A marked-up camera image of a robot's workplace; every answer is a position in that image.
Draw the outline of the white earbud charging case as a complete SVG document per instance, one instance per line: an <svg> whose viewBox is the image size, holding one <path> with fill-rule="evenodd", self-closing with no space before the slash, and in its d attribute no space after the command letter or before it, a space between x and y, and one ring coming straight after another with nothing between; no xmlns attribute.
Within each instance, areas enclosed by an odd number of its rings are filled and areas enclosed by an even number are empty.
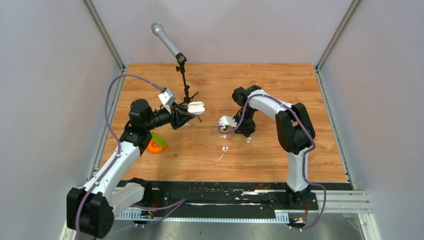
<svg viewBox="0 0 424 240"><path fill-rule="evenodd" d="M205 104L202 101L193 101L187 105L187 112L190 114L201 115L205 110Z"/></svg>

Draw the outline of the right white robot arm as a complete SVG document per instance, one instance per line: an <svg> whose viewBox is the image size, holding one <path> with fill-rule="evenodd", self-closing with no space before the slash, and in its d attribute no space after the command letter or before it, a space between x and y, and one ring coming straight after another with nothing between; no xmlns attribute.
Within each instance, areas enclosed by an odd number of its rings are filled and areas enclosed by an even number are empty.
<svg viewBox="0 0 424 240"><path fill-rule="evenodd" d="M281 101L257 85L238 87L231 97L240 106L240 111L232 118L236 134L248 138L255 132L253 117L257 111L275 121L278 142L288 157L285 201L290 208L298 209L310 193L307 181L308 150L315 145L316 136L306 107L302 103Z"/></svg>

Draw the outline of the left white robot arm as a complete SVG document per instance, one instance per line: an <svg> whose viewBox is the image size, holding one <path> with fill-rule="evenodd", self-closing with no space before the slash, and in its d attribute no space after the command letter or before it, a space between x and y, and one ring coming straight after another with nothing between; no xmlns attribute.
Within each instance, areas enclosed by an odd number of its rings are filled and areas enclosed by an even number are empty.
<svg viewBox="0 0 424 240"><path fill-rule="evenodd" d="M115 188L129 167L140 158L152 140L152 130L170 124L178 129L205 111L201 101L181 105L172 102L152 110L148 101L137 99L130 105L129 121L117 146L103 167L81 188L73 187L66 196L66 224L78 233L102 239L114 220L131 205L142 207L153 201L151 183L133 178L121 190Z"/></svg>

